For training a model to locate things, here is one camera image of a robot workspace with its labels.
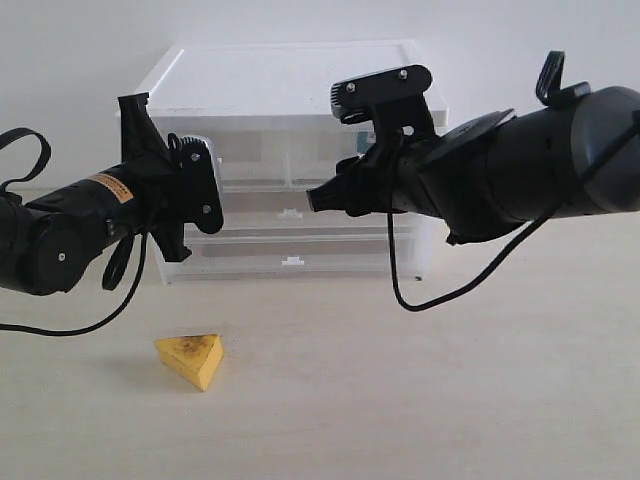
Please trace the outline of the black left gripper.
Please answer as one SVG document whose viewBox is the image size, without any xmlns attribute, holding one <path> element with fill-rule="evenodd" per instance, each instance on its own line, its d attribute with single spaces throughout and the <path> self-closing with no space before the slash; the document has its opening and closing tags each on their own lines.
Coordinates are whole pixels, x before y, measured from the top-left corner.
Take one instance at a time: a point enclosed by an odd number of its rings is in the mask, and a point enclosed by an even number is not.
<svg viewBox="0 0 640 480">
<path fill-rule="evenodd" d="M 65 239 L 119 240 L 137 233 L 155 207 L 166 203 L 178 168 L 150 118 L 148 92 L 118 98 L 122 163 L 62 189 Z M 192 251 L 184 243 L 183 224 L 151 231 L 165 262 L 184 262 Z"/>
</svg>

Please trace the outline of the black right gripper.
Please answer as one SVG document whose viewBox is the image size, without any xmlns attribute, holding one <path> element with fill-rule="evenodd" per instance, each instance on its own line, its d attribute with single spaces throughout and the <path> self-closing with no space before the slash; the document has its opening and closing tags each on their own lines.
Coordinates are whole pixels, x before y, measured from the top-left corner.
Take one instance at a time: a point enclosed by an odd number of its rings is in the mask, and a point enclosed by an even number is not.
<svg viewBox="0 0 640 480">
<path fill-rule="evenodd" d="M 426 173 L 430 156 L 445 145 L 442 137 L 420 135 L 375 143 L 365 154 L 340 160 L 335 175 L 306 191 L 312 212 L 343 211 L 351 217 L 373 213 L 443 216 Z"/>
</svg>

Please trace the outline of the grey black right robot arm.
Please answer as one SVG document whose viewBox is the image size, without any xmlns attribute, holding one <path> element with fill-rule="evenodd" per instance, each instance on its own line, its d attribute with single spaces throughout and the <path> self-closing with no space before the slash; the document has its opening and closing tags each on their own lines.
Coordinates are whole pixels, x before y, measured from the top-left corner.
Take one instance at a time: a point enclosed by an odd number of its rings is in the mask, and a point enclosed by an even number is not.
<svg viewBox="0 0 640 480">
<path fill-rule="evenodd" d="M 488 242 L 567 194 L 638 109 L 638 92 L 614 86 L 562 108 L 493 112 L 441 137 L 415 135 L 343 160 L 307 197 L 315 212 L 411 212 L 443 220 L 451 245 Z"/>
</svg>

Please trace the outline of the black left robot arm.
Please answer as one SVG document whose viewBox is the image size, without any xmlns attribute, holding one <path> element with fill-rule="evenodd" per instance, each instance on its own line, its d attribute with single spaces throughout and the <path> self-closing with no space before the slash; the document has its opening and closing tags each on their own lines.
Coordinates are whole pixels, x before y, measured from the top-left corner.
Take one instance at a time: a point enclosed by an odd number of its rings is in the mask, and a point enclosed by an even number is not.
<svg viewBox="0 0 640 480">
<path fill-rule="evenodd" d="M 178 165 L 147 112 L 146 93 L 119 98 L 121 161 L 24 202 L 1 183 L 1 285 L 36 296 L 70 291 L 110 245 L 149 232 L 176 247 Z"/>
</svg>

